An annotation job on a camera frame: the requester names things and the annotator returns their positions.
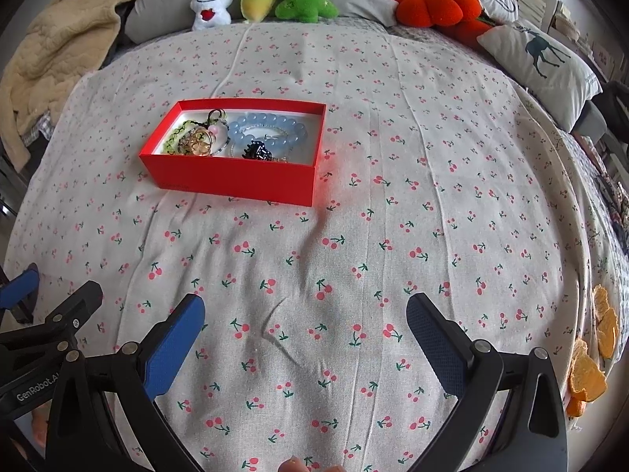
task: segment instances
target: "screw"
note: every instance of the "screw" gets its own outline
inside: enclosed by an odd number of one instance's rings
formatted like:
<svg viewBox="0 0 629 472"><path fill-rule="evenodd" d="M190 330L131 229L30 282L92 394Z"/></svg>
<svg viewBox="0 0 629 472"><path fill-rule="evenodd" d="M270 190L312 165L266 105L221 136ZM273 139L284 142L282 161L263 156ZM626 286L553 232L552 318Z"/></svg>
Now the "screw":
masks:
<svg viewBox="0 0 629 472"><path fill-rule="evenodd" d="M481 353L489 353L491 351L491 344L484 339L474 341L474 347Z"/></svg>
<svg viewBox="0 0 629 472"><path fill-rule="evenodd" d="M68 362L75 362L79 358L80 353L73 349L72 351L68 351L68 354L65 356L65 359Z"/></svg>
<svg viewBox="0 0 629 472"><path fill-rule="evenodd" d="M539 359L546 360L548 352L544 348L535 348L535 356Z"/></svg>
<svg viewBox="0 0 629 472"><path fill-rule="evenodd" d="M138 350L138 343L133 341L127 342L123 344L121 350L124 355L133 355Z"/></svg>

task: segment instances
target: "floral bedsheet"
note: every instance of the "floral bedsheet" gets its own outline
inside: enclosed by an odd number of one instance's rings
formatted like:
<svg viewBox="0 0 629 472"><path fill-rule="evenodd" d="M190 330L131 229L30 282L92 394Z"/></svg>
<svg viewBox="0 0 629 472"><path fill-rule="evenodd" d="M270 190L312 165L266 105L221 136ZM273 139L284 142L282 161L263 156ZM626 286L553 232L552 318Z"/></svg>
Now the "floral bedsheet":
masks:
<svg viewBox="0 0 629 472"><path fill-rule="evenodd" d="M620 360L629 334L627 325L627 318L629 317L629 260L612 228L609 210L601 195L600 188L596 184L595 179L599 176L596 167L577 141L574 140L574 137L558 129L537 100L525 93L521 87L517 87L514 82L512 83L529 109L531 116L557 144L559 155L572 183L579 209L586 224L592 285L601 284L607 289L609 300L618 314L620 324L618 345L614 351L614 356L603 361L603 369L609 372L611 366ZM590 149L593 154L598 155L593 146ZM593 323L592 313L586 310L584 324L577 328L576 335L587 339L587 336L596 332L596 326ZM590 355L595 354L598 354L597 347L590 350Z"/></svg>
<svg viewBox="0 0 629 472"><path fill-rule="evenodd" d="M175 101L209 96L328 104L312 208L153 184L143 143ZM587 239L555 141L501 72L439 41L236 24L79 82L5 266L38 264L37 321L100 282L79 334L88 355L142 339L185 293L204 298L206 326L157 403L207 470L272 471L295 454L404 471L456 401L410 334L408 298L426 292L499 350L545 347L565 389L590 307Z"/></svg>

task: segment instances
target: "red plush toy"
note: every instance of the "red plush toy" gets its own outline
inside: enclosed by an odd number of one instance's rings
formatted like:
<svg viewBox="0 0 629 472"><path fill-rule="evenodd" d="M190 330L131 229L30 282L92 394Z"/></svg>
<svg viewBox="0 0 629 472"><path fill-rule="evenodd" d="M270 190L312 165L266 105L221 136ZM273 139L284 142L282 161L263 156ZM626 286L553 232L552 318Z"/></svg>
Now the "red plush toy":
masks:
<svg viewBox="0 0 629 472"><path fill-rule="evenodd" d="M444 35L484 51L476 37L492 28L479 20L482 5L479 0L395 0L397 20L407 26L427 28L437 26Z"/></svg>

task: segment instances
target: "gold ring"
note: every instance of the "gold ring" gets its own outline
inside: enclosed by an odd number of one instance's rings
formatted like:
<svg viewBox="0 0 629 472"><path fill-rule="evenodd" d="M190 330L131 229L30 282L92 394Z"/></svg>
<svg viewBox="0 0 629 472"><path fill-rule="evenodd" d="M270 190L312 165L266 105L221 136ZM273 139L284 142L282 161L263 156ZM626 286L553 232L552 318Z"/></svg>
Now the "gold ring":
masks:
<svg viewBox="0 0 629 472"><path fill-rule="evenodd" d="M190 135L190 138L188 138L186 146L194 156L209 156L215 142L216 137L214 133L198 127Z"/></svg>

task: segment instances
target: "white bunny plush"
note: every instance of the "white bunny plush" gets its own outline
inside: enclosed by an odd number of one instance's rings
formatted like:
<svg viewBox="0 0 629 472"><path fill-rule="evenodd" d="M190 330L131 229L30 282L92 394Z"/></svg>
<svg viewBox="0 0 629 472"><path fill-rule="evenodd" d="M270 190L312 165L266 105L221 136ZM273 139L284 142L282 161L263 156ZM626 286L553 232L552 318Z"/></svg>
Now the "white bunny plush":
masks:
<svg viewBox="0 0 629 472"><path fill-rule="evenodd" d="M194 10L193 30L205 30L232 23L232 17L227 12L234 0L192 0L190 8Z"/></svg>

